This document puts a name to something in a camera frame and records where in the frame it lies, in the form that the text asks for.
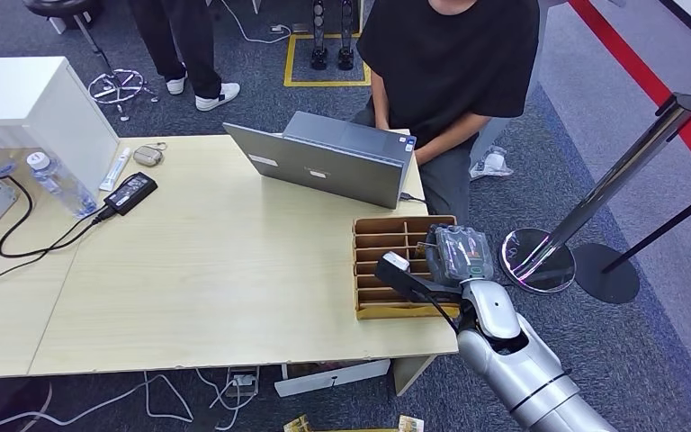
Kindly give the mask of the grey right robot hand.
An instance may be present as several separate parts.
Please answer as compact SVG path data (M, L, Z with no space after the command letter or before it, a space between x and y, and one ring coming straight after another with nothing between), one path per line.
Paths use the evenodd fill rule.
M438 284L456 286L464 280L492 280L494 276L488 238L471 227L431 225L426 234L425 255Z

